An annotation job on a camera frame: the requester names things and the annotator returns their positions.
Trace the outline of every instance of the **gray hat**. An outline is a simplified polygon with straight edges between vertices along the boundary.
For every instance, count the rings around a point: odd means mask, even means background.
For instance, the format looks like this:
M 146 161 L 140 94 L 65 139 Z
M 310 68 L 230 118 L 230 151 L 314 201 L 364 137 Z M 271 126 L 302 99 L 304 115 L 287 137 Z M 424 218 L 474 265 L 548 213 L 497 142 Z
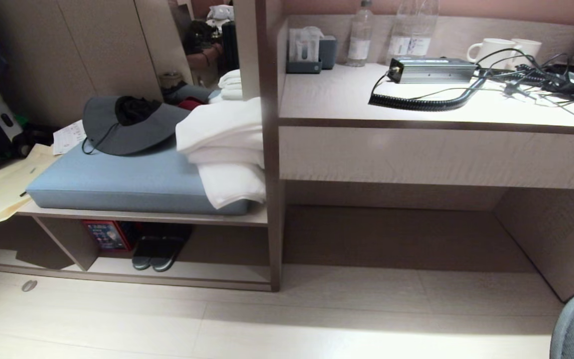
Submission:
M 150 148 L 172 136 L 177 123 L 188 114 L 188 110 L 157 101 L 102 96 L 88 100 L 83 124 L 87 141 L 93 149 L 124 156 Z

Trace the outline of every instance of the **red box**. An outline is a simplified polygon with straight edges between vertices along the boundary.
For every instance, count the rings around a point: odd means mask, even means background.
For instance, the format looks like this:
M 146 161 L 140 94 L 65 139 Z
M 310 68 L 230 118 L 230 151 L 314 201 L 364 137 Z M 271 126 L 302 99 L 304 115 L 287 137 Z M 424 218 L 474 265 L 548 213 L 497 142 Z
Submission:
M 101 250 L 130 251 L 137 242 L 136 223 L 118 220 L 83 220 Z

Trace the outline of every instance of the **floor drain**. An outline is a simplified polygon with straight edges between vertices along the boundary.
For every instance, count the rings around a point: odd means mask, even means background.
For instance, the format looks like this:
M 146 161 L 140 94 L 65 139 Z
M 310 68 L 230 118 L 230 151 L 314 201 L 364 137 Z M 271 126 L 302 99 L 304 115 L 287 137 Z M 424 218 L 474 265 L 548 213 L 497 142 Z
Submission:
M 21 287 L 21 290 L 25 291 L 25 292 L 29 292 L 31 290 L 34 289 L 34 287 L 37 286 L 37 281 L 36 280 L 28 280 L 25 284 L 23 284 L 23 286 Z

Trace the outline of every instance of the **paper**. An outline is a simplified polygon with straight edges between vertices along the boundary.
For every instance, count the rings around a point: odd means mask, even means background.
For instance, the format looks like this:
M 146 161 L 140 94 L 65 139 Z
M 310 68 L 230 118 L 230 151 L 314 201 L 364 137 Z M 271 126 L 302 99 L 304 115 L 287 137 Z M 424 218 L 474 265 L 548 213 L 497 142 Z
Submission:
M 78 120 L 68 127 L 52 134 L 54 137 L 54 145 L 52 145 L 53 155 L 63 155 L 64 153 L 72 150 L 76 145 L 86 138 L 86 130 L 84 130 L 84 121 Z
M 25 188 L 56 160 L 50 147 L 34 145 L 26 159 L 0 170 L 0 222 L 30 202 Z

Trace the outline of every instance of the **black slipper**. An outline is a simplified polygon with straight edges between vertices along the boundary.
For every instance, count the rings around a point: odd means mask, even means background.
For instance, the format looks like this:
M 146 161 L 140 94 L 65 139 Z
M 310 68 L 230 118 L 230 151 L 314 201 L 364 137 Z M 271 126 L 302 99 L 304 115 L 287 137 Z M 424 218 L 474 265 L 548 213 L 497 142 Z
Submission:
M 187 239 L 180 237 L 163 237 L 156 241 L 156 255 L 150 261 L 152 269 L 166 271 L 171 268 L 186 242 Z
M 137 248 L 132 255 L 132 266 L 135 270 L 145 270 L 150 267 L 153 255 L 156 255 L 160 237 L 144 236 L 137 242 Z

